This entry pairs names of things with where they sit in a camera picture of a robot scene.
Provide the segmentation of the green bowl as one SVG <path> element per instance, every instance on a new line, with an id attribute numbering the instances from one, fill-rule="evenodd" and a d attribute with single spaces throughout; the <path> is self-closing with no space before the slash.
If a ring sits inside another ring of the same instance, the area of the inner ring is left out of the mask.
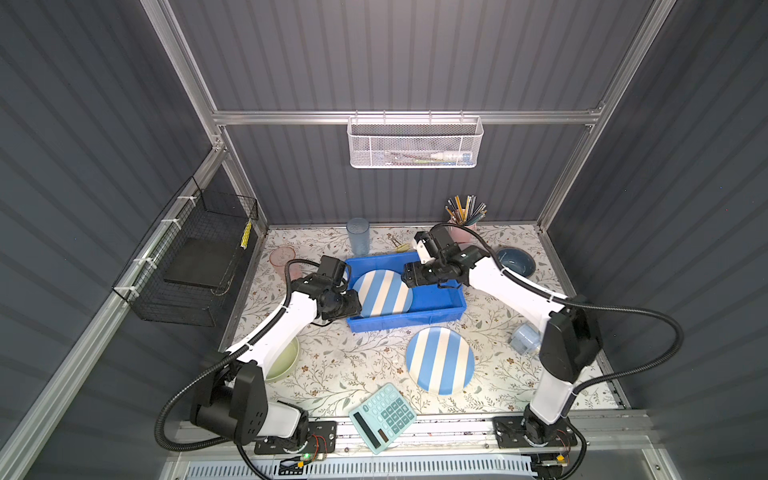
<path id="1" fill-rule="evenodd" d="M 266 376 L 267 383 L 274 383 L 291 374 L 298 362 L 300 342 L 294 338 L 277 356 Z"/>

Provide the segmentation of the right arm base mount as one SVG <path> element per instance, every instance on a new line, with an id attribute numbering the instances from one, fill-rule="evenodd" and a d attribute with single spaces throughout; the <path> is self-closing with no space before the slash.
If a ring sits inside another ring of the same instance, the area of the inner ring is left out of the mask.
<path id="1" fill-rule="evenodd" d="M 522 414 L 495 416 L 492 429 L 500 448 L 565 447 L 567 450 L 579 444 L 574 427 L 560 415 L 547 424 L 527 406 Z"/>

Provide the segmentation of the blue white striped plate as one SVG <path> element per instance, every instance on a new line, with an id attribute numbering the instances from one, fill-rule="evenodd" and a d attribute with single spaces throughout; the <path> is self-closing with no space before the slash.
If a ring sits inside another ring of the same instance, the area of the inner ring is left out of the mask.
<path id="1" fill-rule="evenodd" d="M 392 270 L 378 269 L 363 274 L 354 283 L 361 303 L 362 318 L 374 318 L 408 313 L 414 293 Z"/>

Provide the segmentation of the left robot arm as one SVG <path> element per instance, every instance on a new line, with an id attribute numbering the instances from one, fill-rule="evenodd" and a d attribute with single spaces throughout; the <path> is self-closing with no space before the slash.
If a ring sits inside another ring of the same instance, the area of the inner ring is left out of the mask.
<path id="1" fill-rule="evenodd" d="M 226 351 L 229 359 L 193 388 L 190 422 L 226 441 L 247 445 L 258 438 L 304 438 L 307 414 L 271 402 L 266 375 L 280 354 L 307 326 L 359 314 L 358 294 L 349 286 L 351 268 L 322 256 L 318 262 L 291 260 L 285 267 L 282 303 L 250 334 Z"/>

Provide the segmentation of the blue grey bowl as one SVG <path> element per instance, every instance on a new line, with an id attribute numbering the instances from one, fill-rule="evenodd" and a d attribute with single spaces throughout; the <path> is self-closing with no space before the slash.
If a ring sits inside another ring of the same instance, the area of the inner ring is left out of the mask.
<path id="1" fill-rule="evenodd" d="M 534 258 L 528 252 L 520 248 L 503 248 L 497 252 L 497 255 L 505 268 L 522 277 L 530 278 L 536 271 L 536 262 Z"/>

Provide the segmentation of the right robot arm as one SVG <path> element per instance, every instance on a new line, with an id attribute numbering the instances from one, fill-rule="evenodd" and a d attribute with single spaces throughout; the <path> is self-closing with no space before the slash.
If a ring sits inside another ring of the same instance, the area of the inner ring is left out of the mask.
<path id="1" fill-rule="evenodd" d="M 602 350 L 596 320 L 574 299 L 540 287 L 505 267 L 480 237 L 465 247 L 454 241 L 449 224 L 419 231 L 412 240 L 419 259 L 402 274 L 409 287 L 456 283 L 479 290 L 521 314 L 540 335 L 539 360 L 544 373 L 526 409 L 528 420 L 541 426 L 565 418 L 575 402 L 582 370 Z"/>

